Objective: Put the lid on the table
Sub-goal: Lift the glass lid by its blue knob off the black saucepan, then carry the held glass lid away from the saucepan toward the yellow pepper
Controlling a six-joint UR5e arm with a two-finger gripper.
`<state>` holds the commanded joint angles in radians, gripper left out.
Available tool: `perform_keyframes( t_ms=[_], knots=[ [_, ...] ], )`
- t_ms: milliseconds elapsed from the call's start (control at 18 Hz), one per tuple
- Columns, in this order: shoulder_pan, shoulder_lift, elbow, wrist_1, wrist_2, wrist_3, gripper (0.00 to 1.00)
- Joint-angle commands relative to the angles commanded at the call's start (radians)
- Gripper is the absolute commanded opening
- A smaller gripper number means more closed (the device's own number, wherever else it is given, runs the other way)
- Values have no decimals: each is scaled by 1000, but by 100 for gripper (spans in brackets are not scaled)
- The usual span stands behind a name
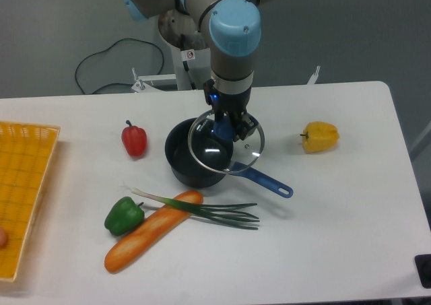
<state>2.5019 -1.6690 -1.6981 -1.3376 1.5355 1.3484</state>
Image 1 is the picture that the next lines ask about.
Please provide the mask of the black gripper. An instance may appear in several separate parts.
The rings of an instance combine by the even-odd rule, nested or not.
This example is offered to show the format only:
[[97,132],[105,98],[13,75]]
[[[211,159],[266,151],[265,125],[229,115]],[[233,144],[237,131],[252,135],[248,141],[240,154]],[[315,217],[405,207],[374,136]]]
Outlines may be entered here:
[[210,79],[203,84],[205,101],[213,108],[214,121],[220,123],[225,114],[233,116],[234,141],[244,141],[258,126],[255,117],[247,112],[251,87],[239,94],[225,94],[218,90],[215,81]]

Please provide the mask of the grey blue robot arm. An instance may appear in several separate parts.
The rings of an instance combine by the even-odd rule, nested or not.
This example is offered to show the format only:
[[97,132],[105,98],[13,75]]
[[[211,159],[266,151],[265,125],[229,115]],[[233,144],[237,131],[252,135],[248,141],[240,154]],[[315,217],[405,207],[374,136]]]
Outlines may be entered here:
[[132,16],[150,18],[177,11],[191,18],[210,49],[211,76],[205,100],[227,136],[244,140],[258,122],[246,111],[261,41],[259,6],[272,0],[123,0]]

